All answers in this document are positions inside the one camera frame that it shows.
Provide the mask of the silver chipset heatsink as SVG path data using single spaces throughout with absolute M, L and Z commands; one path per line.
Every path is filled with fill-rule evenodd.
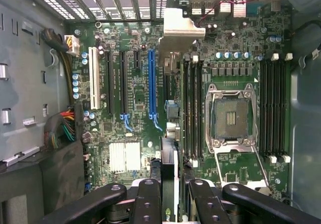
M 109 144 L 109 167 L 116 174 L 141 169 L 140 142 Z

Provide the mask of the silver socket cover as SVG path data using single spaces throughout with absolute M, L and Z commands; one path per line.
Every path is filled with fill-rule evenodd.
M 255 146 L 234 144 L 213 150 L 222 187 L 237 183 L 253 190 L 269 192 L 267 174 Z

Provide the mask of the CPU socket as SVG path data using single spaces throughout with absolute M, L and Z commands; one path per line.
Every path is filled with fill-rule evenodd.
M 209 84 L 205 103 L 205 141 L 209 152 L 225 145 L 255 146 L 258 140 L 257 99 L 253 84 L 218 89 Z

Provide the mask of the RAM slot black clips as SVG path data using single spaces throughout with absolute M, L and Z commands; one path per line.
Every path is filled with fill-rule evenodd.
M 202 99 L 202 66 L 203 62 L 200 61 L 197 67 L 197 94 L 198 94 L 198 158 L 203 157 L 203 140 L 202 140 L 202 126 L 203 126 L 203 99 Z
M 184 95 L 184 131 L 185 131 L 185 140 L 184 140 L 184 153 L 187 159 L 189 159 L 189 54 L 184 55 L 183 60 L 183 95 Z
M 265 61 L 260 62 L 260 146 L 259 152 L 264 156 L 265 152 Z
M 273 153 L 278 155 L 279 150 L 279 104 L 280 104 L 280 60 L 274 62 L 274 137 Z

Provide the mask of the long black expansion slot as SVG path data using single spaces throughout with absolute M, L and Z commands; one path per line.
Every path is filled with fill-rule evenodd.
M 125 128 L 132 132 L 128 113 L 128 84 L 127 84 L 127 57 L 125 51 L 119 52 L 120 67 L 120 119 L 124 121 Z
M 105 82 L 107 95 L 107 111 L 110 115 L 114 114 L 114 71 L 113 71 L 113 57 L 110 51 L 105 52 Z
M 168 75 L 164 75 L 164 80 L 163 80 L 164 101 L 169 100 L 171 96 L 170 88 L 171 88 L 171 78 Z

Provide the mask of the blue expansion slot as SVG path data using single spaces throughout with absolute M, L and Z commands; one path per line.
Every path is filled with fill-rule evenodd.
M 148 92 L 149 92 L 149 119 L 152 120 L 154 126 L 159 131 L 163 131 L 158 124 L 156 110 L 156 63 L 155 50 L 148 50 Z

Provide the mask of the green motherboard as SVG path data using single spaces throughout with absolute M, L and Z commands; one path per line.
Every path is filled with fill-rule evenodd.
M 203 156 L 213 156 L 205 141 L 204 103 L 209 84 L 218 89 L 243 89 L 245 84 L 254 86 L 257 99 L 258 140 L 255 148 L 264 165 L 269 162 L 267 153 L 267 86 L 265 73 L 265 154 L 260 155 L 260 62 L 284 60 L 291 53 L 292 8 L 284 3 L 271 1 L 266 5 L 241 6 L 241 15 L 232 10 L 228 16 L 210 16 L 202 22 L 206 29 L 204 39 L 195 42 L 190 51 L 198 52 L 202 66 L 203 99 Z M 157 23 L 138 23 L 130 27 L 110 26 L 103 23 L 76 26 L 75 35 L 80 41 L 80 55 L 73 58 L 73 97 L 77 104 L 75 117 L 82 121 L 83 131 L 69 137 L 79 137 L 84 148 L 84 192 L 89 193 L 110 182 L 131 186 L 132 182 L 150 176 L 152 159 L 161 161 L 161 140 L 166 134 L 167 115 L 164 109 L 164 69 L 159 62 L 159 39 L 163 26 Z M 100 109 L 91 109 L 88 48 L 99 52 Z M 156 110 L 159 126 L 155 128 L 149 119 L 148 50 L 155 50 Z M 134 69 L 133 52 L 140 51 L 141 68 Z M 105 52 L 113 57 L 114 114 L 107 111 L 105 82 Z M 120 119 L 120 67 L 119 52 L 127 57 L 128 113 L 132 132 Z M 174 99 L 176 81 L 171 78 L 170 99 Z M 279 150 L 276 163 L 281 159 L 282 123 L 281 93 L 279 104 Z M 109 167 L 109 144 L 140 142 L 141 169 L 125 173 L 113 173 Z

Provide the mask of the white expansion slot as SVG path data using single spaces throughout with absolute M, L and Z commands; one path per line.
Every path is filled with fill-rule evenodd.
M 99 52 L 96 47 L 88 48 L 91 109 L 100 109 Z

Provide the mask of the open grey PC case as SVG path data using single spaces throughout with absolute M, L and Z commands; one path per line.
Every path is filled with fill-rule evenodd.
M 321 219 L 321 0 L 0 0 L 0 171 L 82 143 L 69 137 L 83 123 L 75 117 L 76 56 L 64 42 L 65 35 L 76 36 L 76 26 L 164 27 L 165 10 L 176 8 L 204 28 L 210 16 L 226 17 L 229 10 L 240 16 L 242 5 L 271 1 L 292 8 L 289 204 Z

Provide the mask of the short black expansion slot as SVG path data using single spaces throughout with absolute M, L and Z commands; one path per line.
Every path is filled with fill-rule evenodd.
M 134 69 L 141 68 L 141 59 L 140 59 L 140 51 L 139 50 L 135 50 L 133 52 L 133 65 L 134 65 Z

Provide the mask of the white power connector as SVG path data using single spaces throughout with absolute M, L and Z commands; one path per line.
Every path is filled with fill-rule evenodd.
M 64 42 L 68 46 L 66 53 L 78 57 L 80 54 L 79 39 L 74 35 L 65 35 Z

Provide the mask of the black plastic air duct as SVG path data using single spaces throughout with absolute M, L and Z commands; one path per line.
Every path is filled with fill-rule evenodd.
M 0 171 L 0 224 L 34 224 L 84 194 L 80 141 L 41 151 Z

